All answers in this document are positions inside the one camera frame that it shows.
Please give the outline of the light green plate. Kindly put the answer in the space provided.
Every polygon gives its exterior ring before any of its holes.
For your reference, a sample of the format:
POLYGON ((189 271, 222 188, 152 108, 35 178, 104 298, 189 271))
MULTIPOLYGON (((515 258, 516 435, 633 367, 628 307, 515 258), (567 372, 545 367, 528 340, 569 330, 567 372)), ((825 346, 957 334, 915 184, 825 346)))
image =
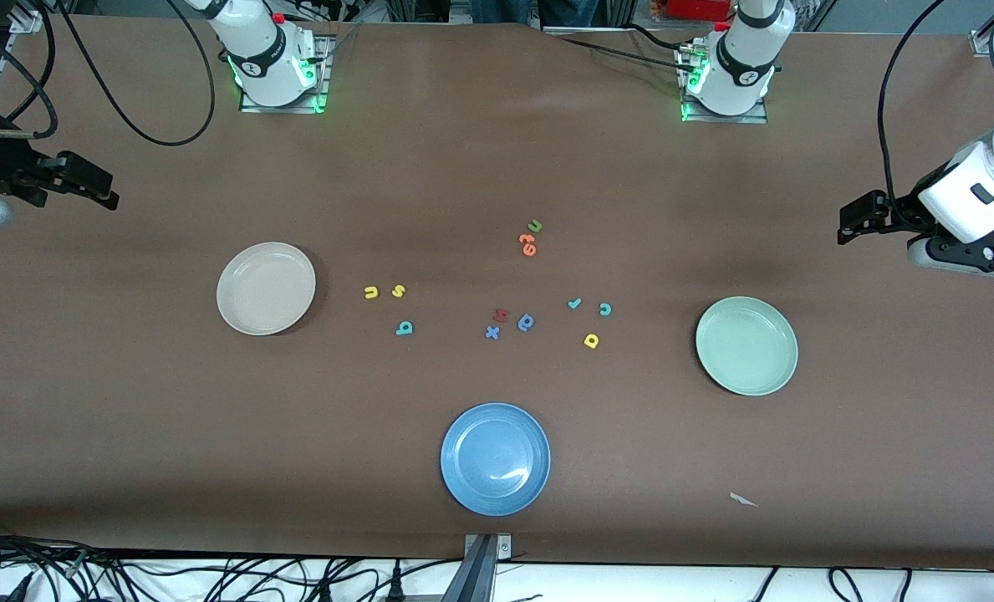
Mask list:
POLYGON ((786 316, 759 298, 721 298, 696 324, 696 358, 726 391, 764 396, 783 388, 799 360, 798 339, 786 316))

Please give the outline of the beige brown plate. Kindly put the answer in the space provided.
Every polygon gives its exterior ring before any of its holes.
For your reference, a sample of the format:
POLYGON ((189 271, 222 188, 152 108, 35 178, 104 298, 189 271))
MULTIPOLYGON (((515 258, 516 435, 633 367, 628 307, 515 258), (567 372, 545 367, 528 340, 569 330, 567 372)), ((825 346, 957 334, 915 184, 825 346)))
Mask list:
POLYGON ((308 311, 317 275, 305 252, 283 242, 245 248, 226 264, 215 301, 237 332, 267 336, 293 327, 308 311))

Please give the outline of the red box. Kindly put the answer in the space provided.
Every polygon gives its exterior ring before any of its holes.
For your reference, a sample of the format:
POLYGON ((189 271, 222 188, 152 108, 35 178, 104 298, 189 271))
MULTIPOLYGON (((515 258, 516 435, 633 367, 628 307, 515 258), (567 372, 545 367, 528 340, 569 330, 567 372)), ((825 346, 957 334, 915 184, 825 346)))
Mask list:
POLYGON ((665 15, 687 22, 725 22, 734 0, 665 0, 665 15))

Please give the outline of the blue plate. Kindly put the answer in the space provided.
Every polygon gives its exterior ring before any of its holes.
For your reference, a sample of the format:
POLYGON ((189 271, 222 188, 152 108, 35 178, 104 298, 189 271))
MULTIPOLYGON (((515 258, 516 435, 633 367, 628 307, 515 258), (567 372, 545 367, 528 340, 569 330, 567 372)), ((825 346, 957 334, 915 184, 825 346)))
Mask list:
POLYGON ((467 511, 511 517, 531 506, 548 484, 553 453, 538 420, 503 401, 463 411, 444 436, 441 477, 467 511))

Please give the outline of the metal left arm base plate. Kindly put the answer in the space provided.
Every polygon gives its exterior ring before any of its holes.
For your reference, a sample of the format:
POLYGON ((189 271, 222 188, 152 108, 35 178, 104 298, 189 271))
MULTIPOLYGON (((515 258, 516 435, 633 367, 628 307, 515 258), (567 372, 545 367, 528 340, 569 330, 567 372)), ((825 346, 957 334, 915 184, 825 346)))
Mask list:
POLYGON ((764 125, 763 100, 775 64, 747 66, 732 60, 713 38, 695 38, 673 51, 681 68, 681 121, 764 125))

